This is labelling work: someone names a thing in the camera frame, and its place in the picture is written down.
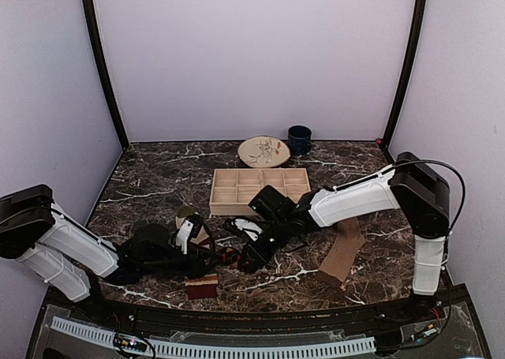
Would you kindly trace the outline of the black argyle sock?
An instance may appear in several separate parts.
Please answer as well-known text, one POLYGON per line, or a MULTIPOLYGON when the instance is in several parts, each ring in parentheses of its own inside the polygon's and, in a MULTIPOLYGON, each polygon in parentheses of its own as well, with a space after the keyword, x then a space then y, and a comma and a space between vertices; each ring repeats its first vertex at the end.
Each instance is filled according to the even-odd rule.
POLYGON ((239 271, 245 271, 246 261, 240 250, 228 246, 220 249, 217 254, 220 265, 233 267, 239 271))

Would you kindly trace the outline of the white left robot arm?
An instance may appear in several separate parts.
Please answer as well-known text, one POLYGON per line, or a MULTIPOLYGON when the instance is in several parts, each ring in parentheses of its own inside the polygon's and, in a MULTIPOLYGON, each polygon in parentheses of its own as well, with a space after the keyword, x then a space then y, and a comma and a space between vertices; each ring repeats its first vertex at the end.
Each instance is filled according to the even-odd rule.
POLYGON ((179 230, 151 223, 121 245, 99 237, 70 218, 44 184, 1 198, 1 257, 32 269, 94 324, 111 318, 111 307, 93 294, 92 277, 113 285, 138 283, 146 275, 200 278, 218 262, 213 248, 195 243, 204 222, 186 218, 179 230))

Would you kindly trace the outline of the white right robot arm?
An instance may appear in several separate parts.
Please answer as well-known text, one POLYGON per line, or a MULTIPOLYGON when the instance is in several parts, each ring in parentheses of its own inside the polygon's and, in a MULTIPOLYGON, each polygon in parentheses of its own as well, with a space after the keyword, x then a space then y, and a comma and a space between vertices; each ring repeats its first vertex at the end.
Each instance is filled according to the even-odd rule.
POLYGON ((438 289, 449 222, 450 188, 431 169, 431 162, 401 153, 395 164, 369 176, 332 188, 313 190, 297 202, 270 185, 249 203, 266 226, 257 239, 249 240, 238 267, 253 273, 267 264, 292 237, 330 227, 345 219, 377 211, 402 210, 415 237, 412 298, 402 314, 418 323, 433 309, 431 298, 438 289))

